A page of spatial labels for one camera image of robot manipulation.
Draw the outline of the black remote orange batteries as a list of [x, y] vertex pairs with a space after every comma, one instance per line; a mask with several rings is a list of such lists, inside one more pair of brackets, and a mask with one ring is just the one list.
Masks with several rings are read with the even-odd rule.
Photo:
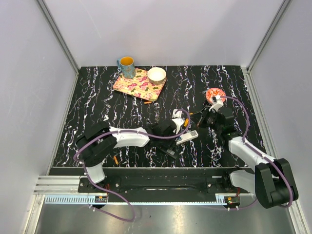
[[174, 160], [176, 160], [178, 157], [178, 153], [173, 151], [172, 149], [167, 149], [167, 148], [164, 148], [162, 146], [158, 146], [157, 148], [159, 150], [161, 150], [164, 154], [166, 154], [167, 156], [171, 157]]

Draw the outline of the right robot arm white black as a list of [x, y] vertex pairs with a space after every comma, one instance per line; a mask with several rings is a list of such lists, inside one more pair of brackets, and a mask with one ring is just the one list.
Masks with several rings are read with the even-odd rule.
[[242, 188], [255, 194], [262, 207], [289, 207], [299, 198], [299, 193], [289, 162], [275, 159], [262, 152], [242, 135], [234, 126], [231, 108], [221, 107], [217, 111], [204, 107], [197, 123], [200, 128], [210, 128], [216, 133], [218, 142], [224, 149], [238, 156], [252, 170], [236, 170], [222, 180], [222, 189], [233, 193]]

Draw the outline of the white remote blue batteries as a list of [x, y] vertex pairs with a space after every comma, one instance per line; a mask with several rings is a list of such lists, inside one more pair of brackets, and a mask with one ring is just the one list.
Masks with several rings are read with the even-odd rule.
[[191, 132], [188, 132], [188, 133], [185, 133], [185, 134], [182, 134], [180, 135], [179, 137], [182, 138], [181, 141], [176, 141], [176, 145], [179, 145], [179, 144], [182, 144], [182, 143], [185, 143], [187, 141], [190, 141], [192, 139], [195, 139], [198, 137], [198, 132], [196, 130], [193, 130]]

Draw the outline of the white remote dark batteries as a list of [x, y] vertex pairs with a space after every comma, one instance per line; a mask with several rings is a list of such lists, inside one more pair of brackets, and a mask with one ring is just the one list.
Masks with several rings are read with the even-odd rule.
[[182, 111], [178, 109], [173, 110], [172, 118], [181, 118], [182, 117]]

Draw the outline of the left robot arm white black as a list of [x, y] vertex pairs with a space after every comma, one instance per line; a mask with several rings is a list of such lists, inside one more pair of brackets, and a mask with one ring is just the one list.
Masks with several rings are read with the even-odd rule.
[[172, 136], [179, 133], [183, 123], [182, 119], [173, 118], [137, 129], [118, 129], [110, 126], [106, 121], [93, 125], [76, 141], [76, 146], [81, 150], [96, 139], [78, 155], [78, 158], [84, 162], [87, 175], [90, 177], [89, 188], [95, 193], [105, 189], [102, 161], [113, 149], [160, 145], [170, 147], [174, 142]]

